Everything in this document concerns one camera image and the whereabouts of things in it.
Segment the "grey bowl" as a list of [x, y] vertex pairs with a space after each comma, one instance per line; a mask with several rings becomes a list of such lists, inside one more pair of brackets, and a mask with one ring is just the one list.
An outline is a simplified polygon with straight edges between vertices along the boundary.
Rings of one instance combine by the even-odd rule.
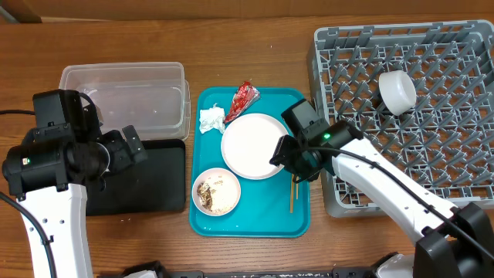
[[386, 108], [399, 116], [415, 106], [417, 93], [412, 78], [405, 71], [395, 70], [382, 73], [378, 88]]

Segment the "white round plate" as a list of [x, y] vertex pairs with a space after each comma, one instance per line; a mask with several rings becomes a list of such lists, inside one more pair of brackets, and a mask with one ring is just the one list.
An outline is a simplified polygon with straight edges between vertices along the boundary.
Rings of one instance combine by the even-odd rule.
[[242, 178], [271, 178], [283, 166], [275, 166], [269, 161], [279, 139], [288, 134], [281, 122], [267, 114], [240, 116], [226, 127], [222, 135], [222, 157], [226, 165]]

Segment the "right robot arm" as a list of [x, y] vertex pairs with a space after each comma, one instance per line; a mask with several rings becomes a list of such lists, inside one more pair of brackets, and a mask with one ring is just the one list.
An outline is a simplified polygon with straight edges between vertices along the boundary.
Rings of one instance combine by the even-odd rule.
[[420, 186], [383, 157], [345, 120], [329, 124], [300, 100], [282, 114], [291, 135], [279, 139], [270, 160], [297, 182], [321, 170], [350, 183], [379, 206], [414, 244], [414, 255], [392, 253], [374, 265], [373, 277], [493, 275], [493, 228], [475, 203], [459, 208]]

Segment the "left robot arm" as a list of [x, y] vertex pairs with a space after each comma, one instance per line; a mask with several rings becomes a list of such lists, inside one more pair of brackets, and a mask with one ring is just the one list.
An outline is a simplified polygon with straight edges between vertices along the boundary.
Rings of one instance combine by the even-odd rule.
[[20, 212], [37, 277], [91, 277], [86, 234], [89, 187], [147, 159], [133, 126], [103, 133], [94, 102], [76, 90], [32, 98], [36, 127], [2, 163], [8, 194]]

